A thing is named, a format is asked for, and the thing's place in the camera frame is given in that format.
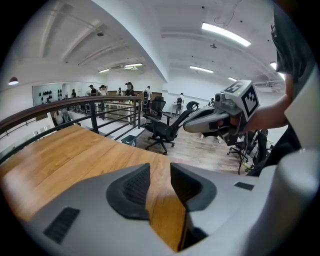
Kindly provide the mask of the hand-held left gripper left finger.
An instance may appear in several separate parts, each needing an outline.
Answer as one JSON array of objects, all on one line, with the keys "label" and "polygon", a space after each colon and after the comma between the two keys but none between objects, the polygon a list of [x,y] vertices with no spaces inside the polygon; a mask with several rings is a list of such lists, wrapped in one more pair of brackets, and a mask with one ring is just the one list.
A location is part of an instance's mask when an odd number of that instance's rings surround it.
[{"label": "hand-held left gripper left finger", "polygon": [[150,226],[150,183],[148,163],[81,180],[24,228],[51,256],[171,256]]}]

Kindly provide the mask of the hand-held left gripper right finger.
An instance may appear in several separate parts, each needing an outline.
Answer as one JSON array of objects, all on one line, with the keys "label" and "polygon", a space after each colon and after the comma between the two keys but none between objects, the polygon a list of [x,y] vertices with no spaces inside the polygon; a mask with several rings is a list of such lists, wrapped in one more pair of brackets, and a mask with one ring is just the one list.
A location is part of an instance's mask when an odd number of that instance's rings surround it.
[{"label": "hand-held left gripper right finger", "polygon": [[186,209],[185,232],[206,237],[221,227],[251,194],[258,179],[171,163],[170,179]]}]

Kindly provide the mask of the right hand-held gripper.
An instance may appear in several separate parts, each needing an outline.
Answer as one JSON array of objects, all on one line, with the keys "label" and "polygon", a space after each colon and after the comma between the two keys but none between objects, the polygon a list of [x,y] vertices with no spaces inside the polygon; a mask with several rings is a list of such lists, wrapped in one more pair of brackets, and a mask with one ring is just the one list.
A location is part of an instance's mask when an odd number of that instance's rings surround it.
[{"label": "right hand-held gripper", "polygon": [[251,80],[237,80],[215,95],[214,106],[196,110],[183,123],[189,133],[219,132],[228,146],[237,142],[240,134],[260,106]]}]

